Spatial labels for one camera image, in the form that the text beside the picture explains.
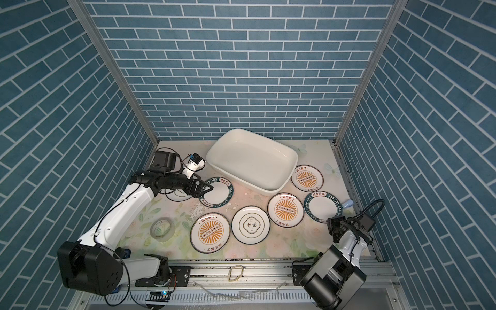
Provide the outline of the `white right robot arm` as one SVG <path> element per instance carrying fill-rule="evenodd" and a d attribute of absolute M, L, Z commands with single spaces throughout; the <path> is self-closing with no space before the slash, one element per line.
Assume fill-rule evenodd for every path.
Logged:
<path fill-rule="evenodd" d="M 326 221 L 334 244 L 317 255 L 299 281 L 320 309 L 343 309 L 366 281 L 360 257 L 373 241 L 375 220 L 367 214 Z"/>

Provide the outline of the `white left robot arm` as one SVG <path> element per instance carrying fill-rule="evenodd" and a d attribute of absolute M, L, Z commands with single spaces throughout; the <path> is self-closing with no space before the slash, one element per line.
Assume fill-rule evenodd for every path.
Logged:
<path fill-rule="evenodd" d="M 107 296 L 121 285 L 145 280 L 152 286 L 171 283 L 167 257 L 147 254 L 144 258 L 123 259 L 118 243 L 142 209 L 159 194 L 180 190 L 199 198 L 211 192 L 197 174 L 205 160 L 194 153 L 185 164 L 171 148 L 157 150 L 147 170 L 132 174 L 123 194 L 113 206 L 75 242 L 64 242 L 57 257 L 66 288 Z"/>

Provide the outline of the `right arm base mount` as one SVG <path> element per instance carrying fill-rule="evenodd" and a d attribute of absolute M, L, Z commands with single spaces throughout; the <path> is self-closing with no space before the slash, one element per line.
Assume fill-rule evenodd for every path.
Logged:
<path fill-rule="evenodd" d="M 291 268 L 292 268 L 291 276 L 293 279 L 293 285 L 294 286 L 301 286 L 300 282 L 303 279 L 303 277 L 310 270 L 311 265 L 310 264 L 297 263 L 295 265 L 292 265 Z"/>

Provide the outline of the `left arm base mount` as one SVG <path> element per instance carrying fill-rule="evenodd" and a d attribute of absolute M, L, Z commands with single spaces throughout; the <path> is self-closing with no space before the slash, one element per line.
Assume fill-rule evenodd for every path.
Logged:
<path fill-rule="evenodd" d="M 190 266 L 172 266 L 159 270 L 152 278 L 142 278 L 135 281 L 137 288 L 177 288 L 186 287 L 191 274 Z"/>

